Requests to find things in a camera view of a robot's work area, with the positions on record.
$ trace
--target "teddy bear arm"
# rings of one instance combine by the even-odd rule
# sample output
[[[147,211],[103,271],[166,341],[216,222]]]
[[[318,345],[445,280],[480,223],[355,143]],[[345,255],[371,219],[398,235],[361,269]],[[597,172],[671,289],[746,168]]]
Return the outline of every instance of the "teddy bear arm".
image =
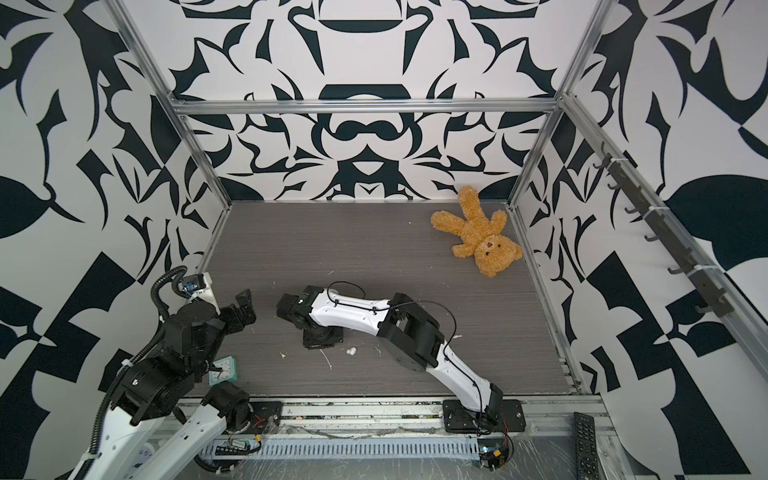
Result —
[[[495,212],[493,216],[491,216],[491,225],[490,230],[491,234],[499,234],[504,230],[505,225],[507,224],[507,214],[503,210],[499,210],[498,212]]]
[[[466,258],[471,256],[475,252],[475,249],[471,245],[463,243],[461,245],[454,245],[451,251],[453,252],[454,257]]]

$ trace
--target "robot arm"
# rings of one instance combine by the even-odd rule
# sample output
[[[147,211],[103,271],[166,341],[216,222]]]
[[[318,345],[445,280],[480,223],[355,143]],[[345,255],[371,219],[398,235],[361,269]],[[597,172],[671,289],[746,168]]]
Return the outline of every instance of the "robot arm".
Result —
[[[333,346],[343,339],[342,328],[378,336],[402,366],[427,372],[454,392],[482,428],[499,423],[502,391],[461,361],[437,321],[407,295],[365,300],[308,286],[299,296],[283,295],[277,316],[304,331],[308,349]]]
[[[171,273],[161,279],[170,281]],[[155,294],[162,283],[155,283]],[[98,415],[95,451],[89,449],[69,478],[123,478],[144,443],[170,415],[178,400],[200,382],[223,338],[256,321],[250,290],[236,296],[237,305],[219,307],[207,273],[180,279],[181,295],[189,298],[174,315],[167,315],[157,348],[147,357],[134,357],[118,372],[108,390],[108,404]],[[132,478],[173,478],[195,455],[225,429],[238,430],[249,420],[249,396],[229,382],[215,385],[205,395],[189,422],[150,457]]]

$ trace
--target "small white debris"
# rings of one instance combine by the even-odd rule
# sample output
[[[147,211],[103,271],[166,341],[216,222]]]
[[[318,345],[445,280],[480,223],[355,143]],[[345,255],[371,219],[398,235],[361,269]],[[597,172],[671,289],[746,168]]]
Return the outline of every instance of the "small white debris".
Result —
[[[322,354],[323,354],[323,356],[324,356],[324,357],[326,357],[326,362],[328,362],[328,368],[330,368],[331,370],[333,370],[333,365],[331,365],[331,361],[330,361],[330,360],[328,360],[328,356],[326,355],[326,353],[325,353],[324,351],[322,351],[322,350],[320,350],[320,353],[322,353]]]

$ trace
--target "brown teddy bear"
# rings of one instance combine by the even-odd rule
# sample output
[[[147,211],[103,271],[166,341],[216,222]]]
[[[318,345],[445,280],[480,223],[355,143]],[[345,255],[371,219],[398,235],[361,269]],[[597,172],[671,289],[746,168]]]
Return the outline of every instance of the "brown teddy bear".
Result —
[[[432,214],[432,226],[442,232],[459,235],[464,242],[454,245],[454,256],[466,258],[475,255],[475,263],[487,276],[495,276],[523,256],[523,250],[512,240],[501,235],[507,223],[507,214],[499,210],[490,220],[480,208],[478,192],[466,185],[458,192],[458,203],[467,220],[445,211]]]

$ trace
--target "black remote control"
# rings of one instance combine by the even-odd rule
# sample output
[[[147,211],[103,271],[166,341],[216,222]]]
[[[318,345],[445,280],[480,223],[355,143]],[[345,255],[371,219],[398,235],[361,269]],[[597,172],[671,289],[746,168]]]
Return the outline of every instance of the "black remote control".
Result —
[[[600,480],[598,444],[594,440],[594,419],[574,412],[576,426],[576,479]]]

